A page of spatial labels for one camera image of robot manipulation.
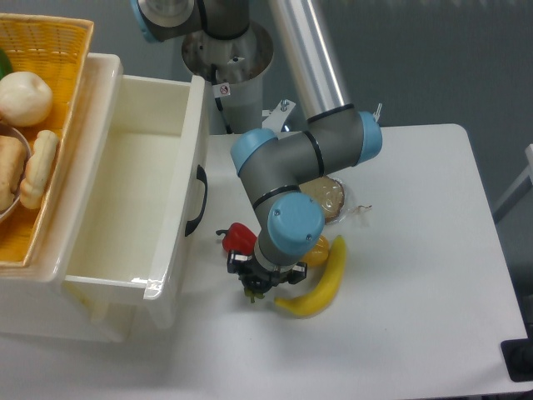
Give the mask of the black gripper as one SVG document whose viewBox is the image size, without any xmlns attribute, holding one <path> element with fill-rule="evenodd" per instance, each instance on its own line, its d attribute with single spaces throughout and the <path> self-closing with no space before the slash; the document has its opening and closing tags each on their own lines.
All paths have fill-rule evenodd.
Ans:
<svg viewBox="0 0 533 400">
<path fill-rule="evenodd" d="M 266 269 L 255 256 L 231 250 L 227 256 L 227 271 L 236 274 L 245 289 L 252 293 L 264 294 L 281 283 L 294 285 L 303 281 L 307 275 L 307 263 L 275 265 L 273 269 Z"/>
</svg>

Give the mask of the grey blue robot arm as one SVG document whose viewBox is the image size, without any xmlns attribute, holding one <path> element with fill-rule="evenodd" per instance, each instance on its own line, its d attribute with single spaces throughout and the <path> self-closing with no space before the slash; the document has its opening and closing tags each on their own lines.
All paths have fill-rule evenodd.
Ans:
<svg viewBox="0 0 533 400">
<path fill-rule="evenodd" d="M 212 85 L 237 176 L 261 231 L 249 252 L 230 251 L 227 270 L 249 296 L 306 277 L 303 256 L 316 244 L 325 218 L 300 186 L 356 166 L 381 150 L 375 117 L 351 103 L 317 1 L 269 4 L 307 127 L 278 137 L 262 118 L 258 82 L 271 64 L 269 34 L 250 17 L 246 1 L 135 1 L 145 39 L 182 38 L 187 69 Z"/>
</svg>

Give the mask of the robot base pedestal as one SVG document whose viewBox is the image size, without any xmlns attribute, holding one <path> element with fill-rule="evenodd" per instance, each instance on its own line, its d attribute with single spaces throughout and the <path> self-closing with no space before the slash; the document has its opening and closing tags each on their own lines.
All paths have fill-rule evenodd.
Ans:
<svg viewBox="0 0 533 400">
<path fill-rule="evenodd" d="M 237 134 L 262 126 L 263 76 L 273 54 L 271 36 L 256 22 L 232 40 L 200 31 L 185 36 L 182 44 L 185 66 L 212 85 L 226 130 Z"/>
</svg>

